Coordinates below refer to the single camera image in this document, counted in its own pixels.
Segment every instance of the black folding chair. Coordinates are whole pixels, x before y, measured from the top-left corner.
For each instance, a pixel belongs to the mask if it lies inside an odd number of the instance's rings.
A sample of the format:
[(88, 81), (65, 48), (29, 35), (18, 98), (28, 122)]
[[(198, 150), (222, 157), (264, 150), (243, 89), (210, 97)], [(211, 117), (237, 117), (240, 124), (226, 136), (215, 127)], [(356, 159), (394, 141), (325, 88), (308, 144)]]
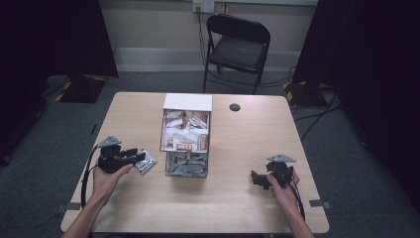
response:
[[(207, 31), (209, 43), (207, 48), (206, 68), (204, 72), (203, 92), (206, 90), (209, 64), (227, 67), (237, 71), (257, 74), (253, 94), (263, 77), (270, 34), (261, 23), (230, 15), (217, 14), (208, 18)], [(215, 46), (213, 34), (222, 36)]]

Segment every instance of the person's arm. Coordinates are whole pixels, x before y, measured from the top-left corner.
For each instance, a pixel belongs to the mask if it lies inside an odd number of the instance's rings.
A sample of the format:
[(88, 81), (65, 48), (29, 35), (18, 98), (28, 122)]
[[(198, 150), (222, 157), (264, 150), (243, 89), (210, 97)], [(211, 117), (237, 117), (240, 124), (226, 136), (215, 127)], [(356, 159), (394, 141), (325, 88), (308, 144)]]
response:
[[(266, 178), (272, 185), (272, 192), (274, 194), (275, 201), (283, 210), (293, 237), (314, 237), (312, 231), (309, 229), (308, 224), (306, 224), (305, 220), (299, 212), (297, 200), (291, 188), (288, 186), (286, 188), (282, 188), (278, 184), (277, 179), (271, 175), (267, 175)], [(299, 183), (299, 177), (295, 171), (293, 171), (293, 179), (295, 184)]]
[(62, 235), (66, 237), (88, 237), (102, 207), (108, 203), (120, 178), (129, 172), (133, 165), (126, 165), (113, 174), (100, 168), (93, 169), (93, 192), (77, 218)]

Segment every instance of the beige wall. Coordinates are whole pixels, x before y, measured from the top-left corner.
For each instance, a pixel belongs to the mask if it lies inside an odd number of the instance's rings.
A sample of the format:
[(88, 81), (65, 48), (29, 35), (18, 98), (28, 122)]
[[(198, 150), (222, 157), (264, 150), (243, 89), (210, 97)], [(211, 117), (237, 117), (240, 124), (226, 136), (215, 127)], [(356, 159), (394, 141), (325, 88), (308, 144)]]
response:
[[(199, 26), (191, 1), (100, 1), (113, 47), (199, 49)], [(215, 13), (225, 4), (216, 3)], [(227, 13), (264, 24), (271, 51), (300, 52), (315, 6), (228, 3)], [(201, 28), (207, 44), (205, 21)]]

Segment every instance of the chair backrest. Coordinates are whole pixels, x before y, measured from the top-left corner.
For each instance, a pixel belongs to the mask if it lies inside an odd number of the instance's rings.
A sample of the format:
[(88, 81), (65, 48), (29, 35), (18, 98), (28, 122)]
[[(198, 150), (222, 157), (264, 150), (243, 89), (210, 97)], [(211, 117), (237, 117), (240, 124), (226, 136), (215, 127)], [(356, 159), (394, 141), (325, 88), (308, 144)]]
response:
[(206, 25), (210, 37), (211, 32), (214, 32), (223, 36), (269, 45), (269, 31), (259, 22), (226, 14), (216, 14), (207, 19)]

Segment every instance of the wooden table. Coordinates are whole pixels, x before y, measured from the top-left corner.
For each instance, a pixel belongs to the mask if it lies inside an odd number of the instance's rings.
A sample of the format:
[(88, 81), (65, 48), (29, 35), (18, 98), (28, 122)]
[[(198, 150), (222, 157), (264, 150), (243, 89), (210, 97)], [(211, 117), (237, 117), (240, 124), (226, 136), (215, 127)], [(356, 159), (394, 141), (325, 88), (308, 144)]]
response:
[[(123, 176), (102, 209), (93, 232), (142, 233), (289, 233), (271, 190), (254, 185), (251, 170), (266, 174), (266, 157), (285, 154), (296, 163), (306, 221), (314, 233), (329, 224), (285, 98), (256, 95), (213, 95), (209, 174), (207, 178), (164, 175), (165, 152), (159, 150), (165, 93), (120, 92), (112, 101), (96, 144), (113, 135), (122, 150), (147, 150), (157, 164), (141, 175)], [(233, 112), (230, 104), (241, 110)], [(92, 165), (99, 157), (94, 154)], [(92, 173), (87, 198), (92, 190)], [(79, 184), (71, 202), (80, 202)], [(68, 210), (65, 231), (78, 210)]]

